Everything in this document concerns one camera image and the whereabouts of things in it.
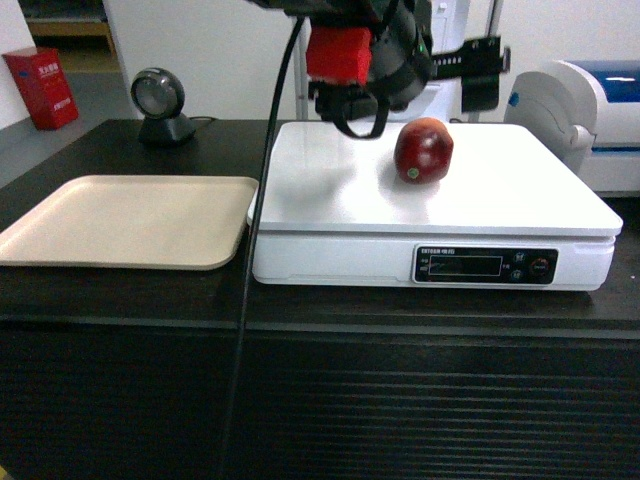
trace dark countertop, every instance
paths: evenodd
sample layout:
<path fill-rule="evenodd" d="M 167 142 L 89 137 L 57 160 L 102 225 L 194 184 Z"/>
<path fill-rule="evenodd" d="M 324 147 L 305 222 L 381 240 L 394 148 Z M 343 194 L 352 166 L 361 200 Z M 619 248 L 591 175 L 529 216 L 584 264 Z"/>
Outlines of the dark countertop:
<path fill-rule="evenodd" d="M 0 230 L 73 178 L 91 174 L 256 177 L 264 121 L 202 124 L 172 150 L 136 141 L 138 121 L 106 122 L 0 190 Z M 438 335 L 640 338 L 640 199 L 608 199 L 624 219 L 595 292 L 268 286 L 252 283 L 248 328 Z M 0 319 L 230 327 L 244 242 L 210 272 L 0 267 Z"/>

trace gray floor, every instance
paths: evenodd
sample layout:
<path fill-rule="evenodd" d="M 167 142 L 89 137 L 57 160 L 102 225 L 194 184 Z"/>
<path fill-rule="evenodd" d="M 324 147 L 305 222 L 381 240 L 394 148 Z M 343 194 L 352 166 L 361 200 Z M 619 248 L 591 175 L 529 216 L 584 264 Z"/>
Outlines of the gray floor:
<path fill-rule="evenodd" d="M 0 188 L 105 120 L 135 118 L 120 74 L 73 73 L 66 77 L 80 116 L 53 131 L 36 130 L 30 119 L 9 127 L 11 132 L 0 131 Z"/>

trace red fire extinguisher box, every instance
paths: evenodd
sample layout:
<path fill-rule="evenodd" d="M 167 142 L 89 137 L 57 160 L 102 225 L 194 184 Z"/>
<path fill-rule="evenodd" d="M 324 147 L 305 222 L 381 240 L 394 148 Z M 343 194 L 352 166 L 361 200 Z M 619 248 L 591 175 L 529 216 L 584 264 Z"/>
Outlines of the red fire extinguisher box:
<path fill-rule="evenodd" d="M 29 47 L 2 56 L 37 129 L 55 130 L 78 118 L 55 48 Z"/>

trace blue lid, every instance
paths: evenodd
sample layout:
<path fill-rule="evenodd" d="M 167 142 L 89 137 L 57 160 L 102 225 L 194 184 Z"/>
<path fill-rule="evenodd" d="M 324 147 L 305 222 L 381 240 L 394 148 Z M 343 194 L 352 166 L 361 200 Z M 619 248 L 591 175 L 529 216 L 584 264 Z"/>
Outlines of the blue lid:
<path fill-rule="evenodd" d="M 602 85 L 609 103 L 640 102 L 640 62 L 570 62 L 589 72 Z"/>

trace white wall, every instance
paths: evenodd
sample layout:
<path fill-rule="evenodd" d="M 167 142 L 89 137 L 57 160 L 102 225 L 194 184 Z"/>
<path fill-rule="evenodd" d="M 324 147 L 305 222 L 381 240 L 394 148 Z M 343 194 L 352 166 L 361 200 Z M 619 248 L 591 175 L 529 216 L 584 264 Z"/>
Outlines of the white wall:
<path fill-rule="evenodd" d="M 18 0 L 0 0 L 0 54 L 33 47 Z M 4 59 L 0 60 L 0 130 L 29 116 Z"/>
<path fill-rule="evenodd" d="M 482 36 L 490 0 L 472 0 L 466 37 Z M 504 0 L 498 33 L 512 50 L 500 105 L 481 121 L 501 121 L 518 74 L 545 60 L 640 60 L 640 0 Z"/>
<path fill-rule="evenodd" d="M 125 83 L 162 67 L 182 82 L 187 115 L 267 118 L 292 22 L 246 0 L 104 0 Z M 280 107 L 295 118 L 292 69 Z"/>

